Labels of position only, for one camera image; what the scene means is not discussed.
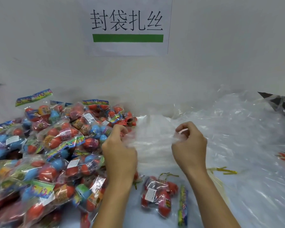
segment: hand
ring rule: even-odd
[[[133,182],[137,168],[137,151],[127,148],[120,139],[120,133],[128,133],[121,125],[114,125],[110,136],[102,145],[109,182],[129,180]]]
[[[177,133],[182,130],[184,130],[182,134],[184,134],[187,139],[185,141],[176,142],[172,145],[172,153],[175,161],[186,175],[191,171],[207,171],[207,139],[193,124],[193,122],[185,122],[175,129]]]

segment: forearm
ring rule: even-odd
[[[206,171],[190,171],[187,178],[198,202],[205,228],[240,227]]]
[[[131,180],[109,183],[93,228],[122,228]]]

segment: green bar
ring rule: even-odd
[[[94,42],[163,42],[163,34],[93,34]]]

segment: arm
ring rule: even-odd
[[[120,140],[124,126],[115,125],[111,135],[102,145],[109,185],[104,193],[93,228],[121,228],[137,168],[137,152],[126,148]]]
[[[182,130],[187,139],[173,144],[172,152],[193,189],[204,227],[240,227],[207,173],[207,139],[193,122],[183,123],[176,128],[176,132]]]

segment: white wall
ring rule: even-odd
[[[220,84],[285,95],[285,0],[173,0],[165,57],[91,57],[77,0],[0,0],[0,115],[51,88],[57,100],[202,102]]]

